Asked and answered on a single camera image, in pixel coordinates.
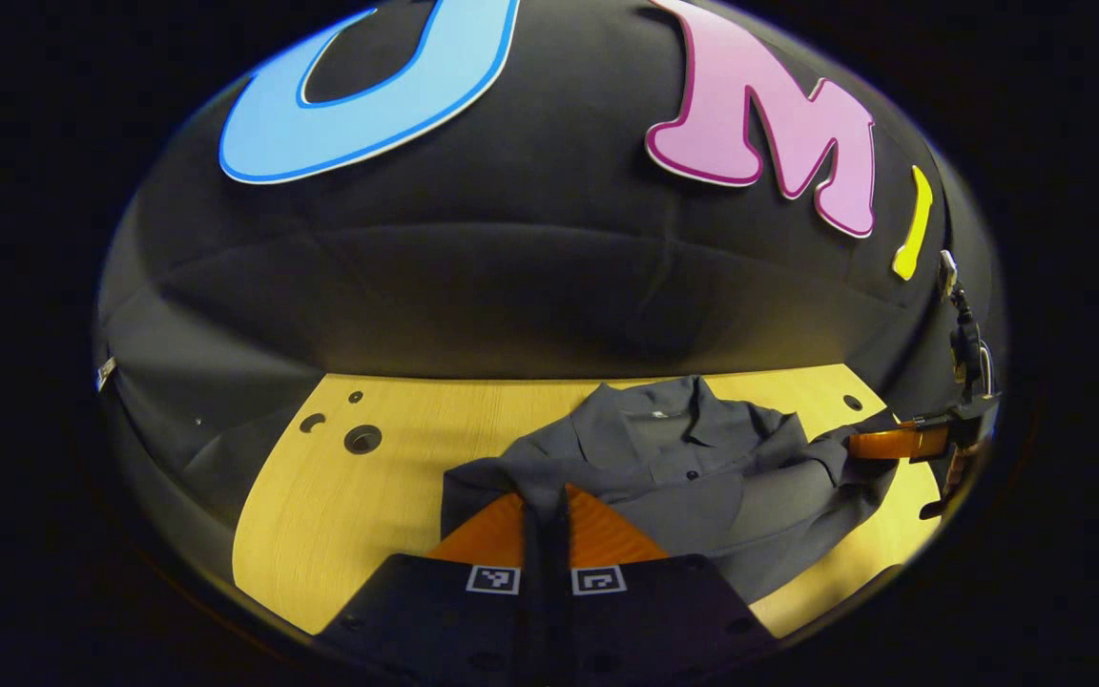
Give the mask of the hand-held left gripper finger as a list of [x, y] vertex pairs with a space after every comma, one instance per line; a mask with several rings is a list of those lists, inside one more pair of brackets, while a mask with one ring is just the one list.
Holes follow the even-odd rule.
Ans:
[[536, 517], [518, 510], [522, 564], [388, 556], [317, 633], [371, 686], [546, 686], [546, 575]]
[[567, 486], [550, 519], [550, 684], [695, 686], [778, 645], [714, 561]]

